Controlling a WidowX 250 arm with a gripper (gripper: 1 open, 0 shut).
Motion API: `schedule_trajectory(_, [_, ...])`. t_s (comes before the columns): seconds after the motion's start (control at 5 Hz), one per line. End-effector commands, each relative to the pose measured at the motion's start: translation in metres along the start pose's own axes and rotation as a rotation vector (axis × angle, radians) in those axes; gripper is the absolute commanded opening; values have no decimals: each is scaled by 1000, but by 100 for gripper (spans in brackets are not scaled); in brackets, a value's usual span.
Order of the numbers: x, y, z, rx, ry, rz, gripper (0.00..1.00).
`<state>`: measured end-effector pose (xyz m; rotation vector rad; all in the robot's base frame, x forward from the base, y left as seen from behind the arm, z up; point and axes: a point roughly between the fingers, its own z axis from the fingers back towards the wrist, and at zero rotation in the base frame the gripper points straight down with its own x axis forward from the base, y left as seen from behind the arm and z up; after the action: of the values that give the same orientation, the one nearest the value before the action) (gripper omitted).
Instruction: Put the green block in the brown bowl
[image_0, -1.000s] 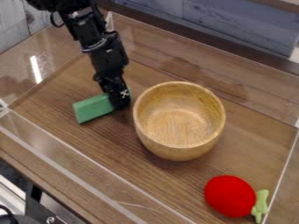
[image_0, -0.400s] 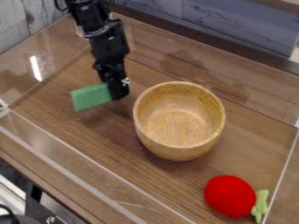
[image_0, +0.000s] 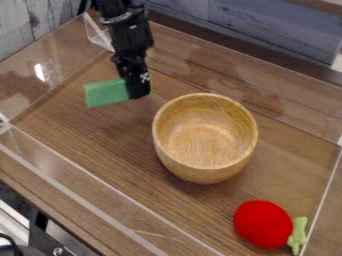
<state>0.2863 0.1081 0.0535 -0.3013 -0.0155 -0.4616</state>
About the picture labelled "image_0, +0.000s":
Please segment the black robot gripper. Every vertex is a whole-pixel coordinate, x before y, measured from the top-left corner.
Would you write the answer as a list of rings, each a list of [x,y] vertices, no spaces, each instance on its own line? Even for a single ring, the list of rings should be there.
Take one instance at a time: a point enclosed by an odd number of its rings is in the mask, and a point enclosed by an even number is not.
[[[144,63],[154,46],[146,8],[102,8],[100,22],[107,26],[115,50],[112,62],[126,82],[128,97],[139,99],[151,93],[151,78]]]

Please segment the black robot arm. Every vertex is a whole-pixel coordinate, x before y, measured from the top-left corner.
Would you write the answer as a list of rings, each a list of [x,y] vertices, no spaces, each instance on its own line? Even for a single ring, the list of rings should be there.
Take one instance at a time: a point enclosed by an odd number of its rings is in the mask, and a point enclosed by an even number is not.
[[[107,27],[115,53],[116,66],[130,99],[151,92],[150,73],[146,64],[147,50],[154,46],[148,10],[132,0],[95,0],[100,23]]]

